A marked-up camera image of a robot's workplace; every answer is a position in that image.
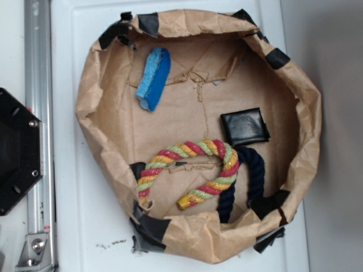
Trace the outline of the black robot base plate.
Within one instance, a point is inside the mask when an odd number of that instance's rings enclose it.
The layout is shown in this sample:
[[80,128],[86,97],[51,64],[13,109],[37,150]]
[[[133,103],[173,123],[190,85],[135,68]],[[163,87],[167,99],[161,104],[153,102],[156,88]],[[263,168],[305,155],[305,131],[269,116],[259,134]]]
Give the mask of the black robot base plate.
[[1,216],[43,176],[40,125],[36,116],[1,88]]

